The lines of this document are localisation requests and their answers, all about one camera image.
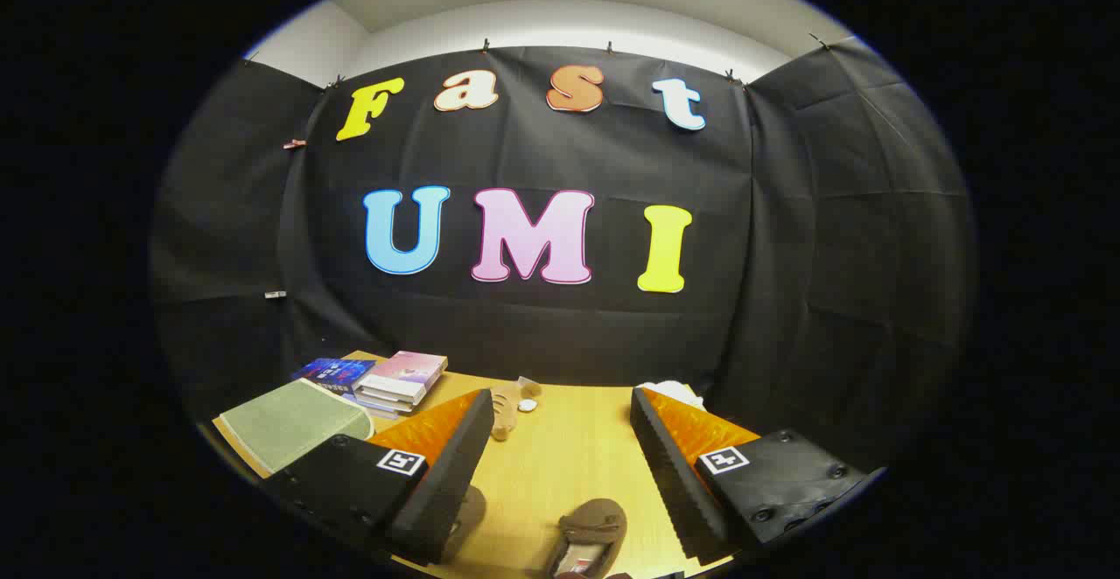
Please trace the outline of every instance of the white cloth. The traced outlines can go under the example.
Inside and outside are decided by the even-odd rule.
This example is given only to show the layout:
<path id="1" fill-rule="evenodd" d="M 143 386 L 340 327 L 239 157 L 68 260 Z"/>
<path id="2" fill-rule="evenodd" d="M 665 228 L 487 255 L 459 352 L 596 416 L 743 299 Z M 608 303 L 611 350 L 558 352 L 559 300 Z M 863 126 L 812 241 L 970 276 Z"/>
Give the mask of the white cloth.
<path id="1" fill-rule="evenodd" d="M 703 408 L 703 398 L 700 398 L 699 395 L 693 395 L 692 390 L 676 382 L 675 380 L 666 380 L 663 382 L 659 382 L 657 384 L 653 384 L 652 382 L 643 382 L 638 386 L 644 386 L 645 389 L 648 389 L 651 391 L 656 391 L 657 393 L 661 393 L 661 395 L 668 395 L 673 400 L 684 402 L 689 407 L 696 407 L 701 411 L 708 410 Z"/>

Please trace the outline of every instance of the green cloth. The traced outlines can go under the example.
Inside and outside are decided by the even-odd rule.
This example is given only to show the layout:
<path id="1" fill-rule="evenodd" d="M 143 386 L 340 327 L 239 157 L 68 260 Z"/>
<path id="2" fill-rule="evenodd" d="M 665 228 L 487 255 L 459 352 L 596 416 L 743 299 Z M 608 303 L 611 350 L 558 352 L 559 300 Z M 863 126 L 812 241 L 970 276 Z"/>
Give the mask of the green cloth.
<path id="1" fill-rule="evenodd" d="M 370 417 L 358 405 L 300 379 L 221 415 L 271 471 L 284 468 L 334 435 L 366 440 Z"/>

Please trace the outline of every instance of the letter u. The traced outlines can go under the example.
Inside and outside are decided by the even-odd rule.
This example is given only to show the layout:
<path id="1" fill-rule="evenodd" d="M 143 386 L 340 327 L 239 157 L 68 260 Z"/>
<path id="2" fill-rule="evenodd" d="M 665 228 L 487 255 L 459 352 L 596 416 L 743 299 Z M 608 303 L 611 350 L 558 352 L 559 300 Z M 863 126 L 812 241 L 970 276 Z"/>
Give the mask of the letter u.
<path id="1" fill-rule="evenodd" d="M 439 218 L 451 189 L 426 186 L 412 193 L 420 205 L 420 235 L 416 249 L 403 252 L 393 246 L 393 217 L 403 196 L 396 189 L 376 189 L 362 199 L 365 206 L 365 253 L 380 271 L 393 276 L 412 276 L 436 261 L 439 253 Z"/>

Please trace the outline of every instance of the black curtain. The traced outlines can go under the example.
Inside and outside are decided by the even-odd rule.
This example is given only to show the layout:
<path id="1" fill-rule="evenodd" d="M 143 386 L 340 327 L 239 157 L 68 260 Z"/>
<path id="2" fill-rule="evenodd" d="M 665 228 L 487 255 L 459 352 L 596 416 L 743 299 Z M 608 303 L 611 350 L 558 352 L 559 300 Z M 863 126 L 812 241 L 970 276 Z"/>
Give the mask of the black curtain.
<path id="1" fill-rule="evenodd" d="M 563 65 L 603 69 L 604 104 L 551 110 Z M 465 69 L 492 69 L 498 101 L 438 112 L 444 80 Z M 404 88 L 370 132 L 336 141 L 354 90 L 395 77 Z M 700 93 L 703 130 L 665 118 L 651 83 L 674 77 Z M 291 138 L 306 148 L 283 150 Z M 400 189 L 394 244 L 408 251 L 411 194 L 428 185 L 451 189 L 436 261 L 414 276 L 376 270 L 362 197 Z M 534 221 L 558 189 L 591 193 L 591 281 L 548 283 L 543 262 L 530 280 L 474 281 L 474 196 L 494 187 L 514 189 Z M 636 286 L 647 205 L 692 213 L 679 293 Z M 972 241 L 935 120 L 849 38 L 747 87 L 584 48 L 440 54 L 327 90 L 239 63 L 168 169 L 152 262 L 165 347 L 199 417 L 317 356 L 403 348 L 495 379 L 680 380 L 717 414 L 758 432 L 800 428 L 870 469 L 933 409 L 956 361 Z"/>

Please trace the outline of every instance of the foam letter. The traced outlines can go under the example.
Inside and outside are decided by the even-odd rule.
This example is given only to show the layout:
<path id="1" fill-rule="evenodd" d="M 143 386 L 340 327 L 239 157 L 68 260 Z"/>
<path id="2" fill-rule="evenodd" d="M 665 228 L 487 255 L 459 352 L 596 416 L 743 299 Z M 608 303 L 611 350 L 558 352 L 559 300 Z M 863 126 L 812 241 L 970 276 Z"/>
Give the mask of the foam letter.
<path id="1" fill-rule="evenodd" d="M 385 110 L 389 102 L 389 94 L 400 93 L 404 88 L 403 78 L 377 82 L 376 85 L 362 87 L 351 95 L 354 103 L 351 105 L 349 115 L 346 116 L 346 124 L 343 130 L 335 136 L 335 140 L 348 140 L 360 136 L 365 136 L 370 131 L 368 118 L 376 118 Z"/>
<path id="2" fill-rule="evenodd" d="M 684 288 L 681 269 L 681 240 L 692 215 L 672 205 L 651 205 L 645 220 L 652 225 L 650 263 L 637 278 L 637 288 L 645 292 L 680 292 Z"/>
<path id="3" fill-rule="evenodd" d="M 460 72 L 444 82 L 444 87 L 448 88 L 436 96 L 436 109 L 486 109 L 497 101 L 497 94 L 494 93 L 496 82 L 497 77 L 487 69 Z"/>
<path id="4" fill-rule="evenodd" d="M 544 99 L 556 110 L 589 112 L 603 104 L 603 90 L 596 86 L 603 81 L 597 67 L 564 65 L 552 73 L 552 88 Z"/>
<path id="5" fill-rule="evenodd" d="M 584 225 L 595 197 L 579 189 L 561 189 L 552 195 L 536 224 L 529 221 L 524 205 L 507 188 L 482 189 L 475 203 L 483 208 L 483 246 L 470 277 L 479 282 L 501 282 L 510 277 L 502 263 L 502 245 L 510 252 L 521 279 L 528 280 L 549 250 L 549 263 L 541 278 L 554 284 L 581 284 L 591 279 L 584 263 Z"/>
<path id="6" fill-rule="evenodd" d="M 427 186 L 412 193 L 412 200 L 420 205 L 420 235 L 417 246 L 404 253 L 393 246 L 393 215 L 401 193 L 395 189 L 376 189 L 362 199 L 367 211 L 365 216 L 365 253 L 370 262 L 380 271 L 394 276 L 419 273 L 439 253 L 440 205 L 451 196 L 451 189 L 444 186 Z"/>
<path id="7" fill-rule="evenodd" d="M 689 105 L 689 101 L 700 102 L 699 92 L 689 90 L 680 78 L 656 81 L 653 84 L 653 90 L 661 92 L 662 101 L 665 104 L 665 115 L 669 116 L 670 122 L 689 131 L 703 129 L 706 124 L 703 116 L 692 113 L 692 108 Z"/>

